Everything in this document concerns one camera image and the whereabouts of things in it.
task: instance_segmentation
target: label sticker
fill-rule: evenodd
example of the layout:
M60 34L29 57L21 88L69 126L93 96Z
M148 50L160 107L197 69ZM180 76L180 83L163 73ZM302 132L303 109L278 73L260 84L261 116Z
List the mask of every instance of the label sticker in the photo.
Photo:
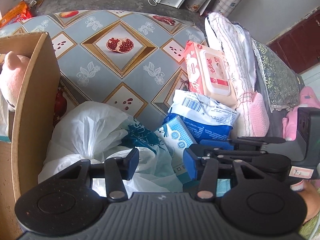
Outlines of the label sticker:
M296 177L296 178L310 179L312 177L312 174L313 174L312 169L292 166L289 176Z

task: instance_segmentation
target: pink knitted fabric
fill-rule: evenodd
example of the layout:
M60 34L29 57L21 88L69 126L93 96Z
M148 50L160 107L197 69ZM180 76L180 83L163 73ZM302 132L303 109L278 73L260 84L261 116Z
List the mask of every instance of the pink knitted fabric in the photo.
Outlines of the pink knitted fabric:
M263 97L257 91L252 97L252 103L249 109L249 119L252 123L254 136L266 136L269 130L269 117L263 102Z
M320 108L320 102L311 87L304 87L301 90L300 105L296 106L285 118L282 119L283 138L287 141L294 141L296 139L299 107Z

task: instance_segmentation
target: white cloth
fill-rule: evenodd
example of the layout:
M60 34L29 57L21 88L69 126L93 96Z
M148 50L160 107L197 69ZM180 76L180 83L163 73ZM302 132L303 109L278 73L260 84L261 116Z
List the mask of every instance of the white cloth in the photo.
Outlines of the white cloth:
M211 13L205 20L205 30L210 48L223 50L228 61L228 72L236 92L240 116L231 136L254 136L249 120L249 109L254 94L255 66L247 58L245 35L227 18Z

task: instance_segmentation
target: blue and white package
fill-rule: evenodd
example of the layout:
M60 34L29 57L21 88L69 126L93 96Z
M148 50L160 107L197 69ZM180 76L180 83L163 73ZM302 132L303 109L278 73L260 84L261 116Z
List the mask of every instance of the blue and white package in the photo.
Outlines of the blue and white package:
M179 116L176 116L169 122L155 131L155 134L163 140L170 155L172 156L171 165L173 171L181 181L185 184L191 181L185 165L183 164L183 151L191 144L196 143L193 136Z
M173 104L163 123L177 115L181 117L197 143L203 139L227 139L239 117L237 111L212 98L178 89L175 90Z

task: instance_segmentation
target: plush toy ear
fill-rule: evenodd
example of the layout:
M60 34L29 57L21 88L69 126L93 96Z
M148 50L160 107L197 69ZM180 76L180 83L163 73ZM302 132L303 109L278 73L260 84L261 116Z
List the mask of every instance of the plush toy ear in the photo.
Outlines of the plush toy ear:
M13 51L8 52L4 57L4 64L6 64L7 68L10 70L15 70L20 67L21 60L18 58L17 54Z

